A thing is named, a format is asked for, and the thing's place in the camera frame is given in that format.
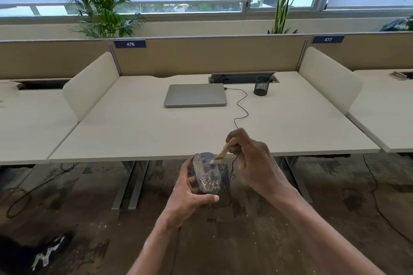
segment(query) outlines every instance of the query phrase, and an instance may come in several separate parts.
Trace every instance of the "desk divider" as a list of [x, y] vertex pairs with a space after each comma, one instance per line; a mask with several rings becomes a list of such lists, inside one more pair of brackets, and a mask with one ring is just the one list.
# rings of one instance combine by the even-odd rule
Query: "desk divider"
[[106, 52], [69, 80], [63, 87], [63, 96], [82, 121], [119, 78], [112, 54]]
[[0, 79], [72, 78], [109, 51], [107, 40], [0, 42]]
[[168, 77], [216, 72], [295, 71], [308, 35], [147, 38], [111, 41], [121, 75]]
[[316, 35], [307, 48], [318, 49], [352, 71], [413, 69], [412, 43], [413, 32], [324, 34]]
[[313, 47], [307, 48], [299, 74], [344, 115], [363, 88], [356, 74]]

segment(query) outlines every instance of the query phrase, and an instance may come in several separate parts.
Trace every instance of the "wall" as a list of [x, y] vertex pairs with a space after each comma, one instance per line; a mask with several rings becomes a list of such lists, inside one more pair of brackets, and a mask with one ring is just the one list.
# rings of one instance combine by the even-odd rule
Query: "wall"
[[[287, 20], [286, 25], [292, 30], [298, 29], [303, 34], [377, 32], [394, 18], [351, 18], [351, 19], [297, 19]], [[237, 21], [187, 21], [187, 22], [147, 22], [136, 37], [162, 36], [207, 36], [207, 35], [253, 35], [266, 34], [272, 20], [237, 20]], [[80, 33], [73, 33], [72, 24], [27, 24], [0, 25], [1, 40], [33, 39], [76, 39], [83, 38]]]

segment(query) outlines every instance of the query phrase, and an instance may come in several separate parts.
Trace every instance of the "hand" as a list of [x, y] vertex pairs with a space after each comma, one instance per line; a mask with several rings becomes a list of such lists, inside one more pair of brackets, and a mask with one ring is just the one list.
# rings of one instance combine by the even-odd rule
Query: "hand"
[[180, 169], [178, 180], [165, 209], [159, 216], [157, 224], [162, 224], [167, 229], [176, 229], [182, 226], [200, 205], [208, 205], [219, 201], [214, 194], [199, 194], [198, 188], [192, 188], [197, 182], [195, 176], [188, 178], [188, 167], [192, 163], [193, 156], [186, 160]]
[[281, 201], [288, 195], [298, 194], [278, 167], [270, 150], [263, 142], [251, 139], [243, 128], [228, 134], [226, 142], [236, 137], [238, 144], [229, 152], [238, 156], [238, 170], [246, 184], [266, 199]]

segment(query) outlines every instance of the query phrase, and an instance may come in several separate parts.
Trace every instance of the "white desk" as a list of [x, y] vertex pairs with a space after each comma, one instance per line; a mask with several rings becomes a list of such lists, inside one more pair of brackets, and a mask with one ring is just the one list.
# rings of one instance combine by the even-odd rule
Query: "white desk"
[[347, 116], [386, 152], [412, 152], [413, 80], [399, 81], [392, 71], [354, 71], [364, 86]]
[[0, 107], [0, 165], [47, 163], [78, 120], [61, 90], [22, 90]]
[[[237, 120], [274, 156], [377, 152], [363, 132], [297, 72], [276, 73], [267, 96], [253, 84], [227, 85], [248, 93]], [[122, 76], [50, 157], [59, 162], [180, 159], [219, 153], [244, 116], [244, 93], [227, 90], [226, 107], [163, 107], [170, 84], [206, 83], [208, 75]]]

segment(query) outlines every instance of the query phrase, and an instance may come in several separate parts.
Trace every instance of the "desk number sign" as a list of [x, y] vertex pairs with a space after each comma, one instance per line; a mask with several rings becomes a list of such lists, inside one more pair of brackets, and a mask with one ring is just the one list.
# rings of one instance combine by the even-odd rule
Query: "desk number sign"
[[344, 35], [320, 35], [314, 36], [311, 43], [342, 43]]
[[113, 42], [115, 43], [115, 48], [146, 48], [145, 39], [128, 39]]

